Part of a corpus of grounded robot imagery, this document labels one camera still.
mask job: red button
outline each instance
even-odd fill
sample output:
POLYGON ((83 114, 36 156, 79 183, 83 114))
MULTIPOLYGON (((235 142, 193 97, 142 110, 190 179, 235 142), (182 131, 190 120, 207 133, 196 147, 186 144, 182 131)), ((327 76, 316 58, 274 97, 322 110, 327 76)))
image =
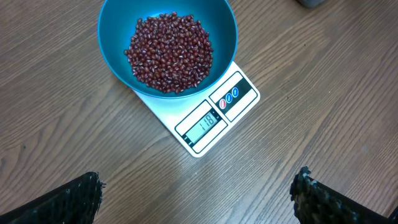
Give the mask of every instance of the red button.
POLYGON ((223 110, 226 108, 226 101, 224 99, 220 100, 220 108, 223 110))

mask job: digital scale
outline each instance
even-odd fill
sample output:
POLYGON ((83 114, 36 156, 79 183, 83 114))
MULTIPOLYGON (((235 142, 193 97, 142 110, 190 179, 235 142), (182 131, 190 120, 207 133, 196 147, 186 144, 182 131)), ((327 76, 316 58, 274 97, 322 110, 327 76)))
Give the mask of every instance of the digital scale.
POLYGON ((208 152, 260 100, 259 91, 234 62, 217 83, 193 96, 136 94, 194 157, 208 152))

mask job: red bean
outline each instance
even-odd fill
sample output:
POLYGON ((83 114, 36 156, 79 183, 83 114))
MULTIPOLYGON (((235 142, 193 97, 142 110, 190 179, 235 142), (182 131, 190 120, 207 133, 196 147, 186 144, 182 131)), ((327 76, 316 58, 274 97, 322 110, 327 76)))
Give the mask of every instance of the red bean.
POLYGON ((124 54, 139 82, 163 93, 178 94, 196 88, 210 74, 213 51, 201 21, 173 12, 146 21, 138 19, 124 54))

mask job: blue bowl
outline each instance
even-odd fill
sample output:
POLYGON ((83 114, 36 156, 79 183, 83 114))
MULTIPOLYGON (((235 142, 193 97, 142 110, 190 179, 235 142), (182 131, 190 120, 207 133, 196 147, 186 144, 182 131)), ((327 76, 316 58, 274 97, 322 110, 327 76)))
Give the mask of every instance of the blue bowl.
POLYGON ((127 86, 140 93, 158 98, 182 98, 202 92, 215 84, 231 65, 238 48, 238 27, 226 0, 106 0, 99 14, 98 42, 103 57, 112 72, 127 86), (171 14, 194 15, 210 33, 213 67, 197 88, 182 93, 162 93, 137 81, 124 55, 135 34, 138 18, 171 14))

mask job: table surface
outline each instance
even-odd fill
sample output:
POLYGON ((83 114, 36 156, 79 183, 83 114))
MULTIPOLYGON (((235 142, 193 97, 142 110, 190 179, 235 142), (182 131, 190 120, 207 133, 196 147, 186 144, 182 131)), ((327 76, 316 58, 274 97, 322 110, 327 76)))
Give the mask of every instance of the table surface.
POLYGON ((95 223, 298 223, 302 166, 398 205, 398 1, 230 1, 261 100, 200 159, 106 66, 102 3, 0 1, 0 213, 89 170, 108 183, 95 223))

